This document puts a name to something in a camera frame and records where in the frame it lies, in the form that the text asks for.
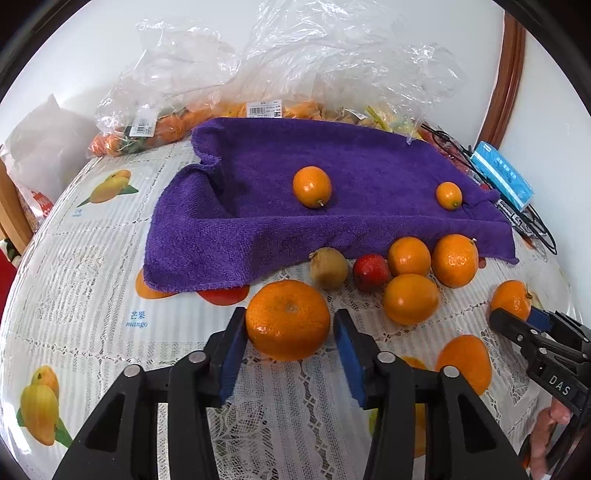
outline red strawberry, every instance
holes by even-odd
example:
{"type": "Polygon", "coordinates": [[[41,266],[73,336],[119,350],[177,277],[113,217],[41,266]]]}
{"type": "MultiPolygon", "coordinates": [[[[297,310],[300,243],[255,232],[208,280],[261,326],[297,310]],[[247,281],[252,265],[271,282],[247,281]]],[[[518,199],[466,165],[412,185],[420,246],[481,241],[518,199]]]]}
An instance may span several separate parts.
{"type": "Polygon", "coordinates": [[[353,280],[361,291],[379,290],[390,279],[388,264],[381,255],[364,255],[358,258],[353,265],[353,280]]]}

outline plastic bag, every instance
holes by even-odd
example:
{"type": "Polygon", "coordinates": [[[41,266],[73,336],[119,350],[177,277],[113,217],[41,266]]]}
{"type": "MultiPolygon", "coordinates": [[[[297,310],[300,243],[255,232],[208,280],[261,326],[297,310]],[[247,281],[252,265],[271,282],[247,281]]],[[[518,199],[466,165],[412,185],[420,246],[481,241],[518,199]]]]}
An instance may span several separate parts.
{"type": "Polygon", "coordinates": [[[393,17],[369,0],[267,0],[225,95],[312,98],[411,138],[432,104],[463,86],[463,72],[443,47],[397,44],[393,17]]]}
{"type": "Polygon", "coordinates": [[[208,29],[144,21],[146,50],[99,105],[90,150],[135,153],[218,116],[344,121],[410,140],[463,74],[442,47],[397,46],[391,18],[370,0],[267,0],[241,57],[208,29]]]}
{"type": "Polygon", "coordinates": [[[97,156],[130,154],[183,138],[214,116],[219,87],[239,56],[219,34],[195,25],[140,22],[144,53],[123,72],[96,110],[97,156]]]}
{"type": "Polygon", "coordinates": [[[0,157],[34,216],[27,216],[33,231],[87,163],[85,151],[95,134],[92,121],[60,108],[51,95],[8,136],[0,157]]]}

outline blue gripper pad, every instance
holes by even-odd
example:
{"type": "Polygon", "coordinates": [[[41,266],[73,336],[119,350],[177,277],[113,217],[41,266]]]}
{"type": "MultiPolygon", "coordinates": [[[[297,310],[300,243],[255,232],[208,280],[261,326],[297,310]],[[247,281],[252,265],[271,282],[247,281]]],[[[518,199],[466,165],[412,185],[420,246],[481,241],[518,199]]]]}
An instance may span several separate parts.
{"type": "Polygon", "coordinates": [[[220,370],[219,395],[222,403],[225,403],[234,391],[234,385],[236,384],[240,365],[242,365],[242,357],[244,356],[247,340],[246,323],[243,321],[236,330],[232,343],[226,354],[226,359],[220,370]]]}
{"type": "Polygon", "coordinates": [[[346,309],[335,313],[333,331],[351,396],[361,408],[375,408],[374,358],[378,345],[372,337],[357,331],[346,309]]]}

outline white wall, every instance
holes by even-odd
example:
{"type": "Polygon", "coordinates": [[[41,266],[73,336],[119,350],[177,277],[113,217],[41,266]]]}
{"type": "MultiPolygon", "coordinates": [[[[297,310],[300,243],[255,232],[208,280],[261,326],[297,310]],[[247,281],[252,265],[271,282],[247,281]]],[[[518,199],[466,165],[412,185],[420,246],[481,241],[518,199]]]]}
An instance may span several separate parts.
{"type": "MultiPolygon", "coordinates": [[[[466,71],[467,84],[437,105],[433,119],[465,144],[473,144],[488,108],[501,51],[503,12],[492,0],[381,0],[403,21],[402,38],[439,43],[466,71]]],[[[92,0],[39,49],[0,104],[0,143],[49,94],[92,117],[119,72],[141,54],[135,24],[144,19],[200,19],[241,50],[259,0],[92,0]]]]}
{"type": "Polygon", "coordinates": [[[535,191],[558,261],[591,325],[591,117],[562,70],[531,35],[501,153],[535,191]]]}

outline white lace tablecloth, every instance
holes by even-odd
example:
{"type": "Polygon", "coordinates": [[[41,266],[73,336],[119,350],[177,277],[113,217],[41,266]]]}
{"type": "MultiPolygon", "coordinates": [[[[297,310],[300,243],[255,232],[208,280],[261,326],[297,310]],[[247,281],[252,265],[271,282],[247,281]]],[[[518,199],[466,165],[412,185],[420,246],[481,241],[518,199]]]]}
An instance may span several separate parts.
{"type": "MultiPolygon", "coordinates": [[[[38,367],[50,365],[57,374],[60,418],[74,437],[127,365],[169,366],[225,328],[235,306],[214,306],[196,293],[146,300],[135,292],[154,205],[176,172],[197,161],[188,141],[91,161],[23,256],[0,329],[0,434],[31,479],[51,479],[66,452],[58,442],[42,445],[18,425],[21,393],[38,367]],[[137,193],[79,207],[122,168],[131,172],[129,184],[137,193]]],[[[574,311],[555,259],[518,236],[515,243],[518,265],[487,259],[468,286],[440,286],[441,307],[412,329],[390,322],[377,294],[362,294],[350,285],[324,293],[332,313],[349,309],[358,329],[383,350],[417,357],[430,368],[453,337],[471,333],[482,338],[493,364],[492,384],[482,400],[518,449],[550,400],[525,376],[524,361],[512,345],[488,328],[488,300],[500,282],[517,278],[527,282],[545,309],[574,311]]],[[[283,278],[310,282],[305,264],[285,268],[251,285],[238,305],[248,305],[264,284],[283,278]]],[[[166,415],[167,406],[161,405],[161,479],[170,477],[166,415]]],[[[222,479],[363,477],[371,441],[368,413],[350,395],[332,335],[318,353],[300,362],[272,361],[248,344],[234,394],[224,407],[209,409],[208,416],[222,479]]]]}

